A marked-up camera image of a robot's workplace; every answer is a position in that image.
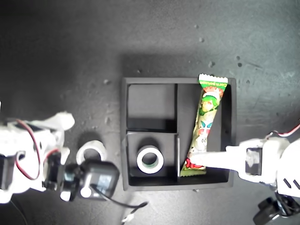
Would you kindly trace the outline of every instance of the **packaging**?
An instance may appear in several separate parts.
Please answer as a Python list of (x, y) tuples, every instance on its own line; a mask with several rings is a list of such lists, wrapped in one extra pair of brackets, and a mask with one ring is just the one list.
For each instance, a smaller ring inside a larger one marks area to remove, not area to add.
[(225, 77), (214, 77), (205, 74), (200, 74), (198, 81), (203, 88), (202, 97), (198, 105), (192, 143), (180, 172), (181, 177), (206, 173), (205, 166), (192, 163), (193, 156), (207, 150), (207, 137), (228, 84), (228, 79)]

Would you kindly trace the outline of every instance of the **black cable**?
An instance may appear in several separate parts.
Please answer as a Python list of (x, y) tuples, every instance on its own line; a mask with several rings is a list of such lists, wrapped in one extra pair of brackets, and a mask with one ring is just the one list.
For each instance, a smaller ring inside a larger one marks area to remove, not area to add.
[(12, 203), (12, 205), (15, 207), (15, 209), (16, 209), (16, 210), (20, 213), (20, 215), (22, 216), (23, 221), (24, 221), (24, 224), (25, 224), (25, 225), (28, 225), (25, 215), (24, 215), (24, 214), (21, 212), (21, 210), (13, 203), (12, 200), (10, 200), (10, 202)]
[(119, 206), (122, 206), (122, 207), (124, 207), (124, 208), (131, 208), (131, 209), (133, 209), (133, 210), (132, 210), (132, 211), (131, 211), (131, 212), (130, 212), (123, 220), (122, 220), (122, 224), (121, 224), (121, 225), (124, 225), (125, 222), (126, 222), (127, 220), (131, 220), (131, 219), (133, 218), (133, 214), (134, 214), (138, 209), (143, 208), (143, 207), (145, 207), (146, 205), (148, 205), (148, 202), (143, 202), (143, 203), (141, 203), (141, 204), (139, 204), (139, 205), (128, 205), (128, 204), (125, 204), (125, 203), (121, 203), (121, 202), (118, 202), (118, 201), (116, 201), (116, 200), (114, 200), (114, 199), (108, 197), (108, 196), (105, 195), (102, 191), (99, 191), (99, 190), (97, 189), (97, 185), (91, 184), (90, 186), (91, 186), (98, 194), (102, 195), (102, 197), (103, 197), (105, 200), (109, 200), (109, 201), (111, 201), (111, 202), (113, 202), (113, 203), (115, 203), (115, 204), (117, 204), (117, 205), (119, 205)]

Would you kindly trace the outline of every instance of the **white tape roll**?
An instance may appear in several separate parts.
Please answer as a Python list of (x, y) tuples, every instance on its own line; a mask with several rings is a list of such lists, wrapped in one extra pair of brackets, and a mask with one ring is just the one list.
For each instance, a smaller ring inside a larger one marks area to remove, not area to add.
[[(137, 166), (139, 167), (139, 169), (147, 174), (152, 174), (152, 173), (157, 173), (164, 165), (164, 157), (161, 154), (161, 152), (154, 146), (152, 145), (146, 145), (144, 147), (142, 147), (139, 151), (138, 151), (138, 155), (137, 155)], [(153, 153), (156, 155), (156, 160), (154, 163), (148, 165), (145, 164), (143, 162), (143, 157), (147, 154), (147, 153)]]
[(78, 165), (80, 165), (81, 163), (83, 163), (85, 161), (84, 158), (84, 152), (87, 149), (93, 149), (95, 151), (97, 151), (101, 157), (101, 161), (105, 161), (107, 158), (107, 152), (106, 149), (104, 147), (104, 145), (102, 144), (102, 142), (100, 141), (90, 141), (90, 142), (86, 142), (77, 152), (76, 154), (76, 162)]

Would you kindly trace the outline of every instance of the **candy wrapper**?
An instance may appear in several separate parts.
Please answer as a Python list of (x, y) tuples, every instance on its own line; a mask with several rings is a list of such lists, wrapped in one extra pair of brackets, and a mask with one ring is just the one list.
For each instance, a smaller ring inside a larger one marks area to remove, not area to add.
[(188, 150), (187, 159), (180, 172), (181, 177), (206, 173), (206, 167), (195, 164), (193, 156), (206, 152), (207, 137), (224, 90), (228, 84), (228, 79), (200, 74), (199, 83), (203, 88), (202, 97), (198, 105), (192, 143)]

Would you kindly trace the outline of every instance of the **black tray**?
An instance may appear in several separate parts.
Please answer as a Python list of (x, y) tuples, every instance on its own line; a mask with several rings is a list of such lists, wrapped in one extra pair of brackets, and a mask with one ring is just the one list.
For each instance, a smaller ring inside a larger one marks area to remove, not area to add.
[[(181, 190), (231, 187), (233, 173), (207, 168), (206, 175), (179, 177), (191, 144), (201, 94), (196, 78), (124, 78), (121, 90), (120, 136), (124, 190)], [(225, 151), (236, 139), (236, 82), (228, 85), (214, 118), (207, 151)], [(163, 168), (155, 174), (141, 172), (137, 151), (158, 147)]]

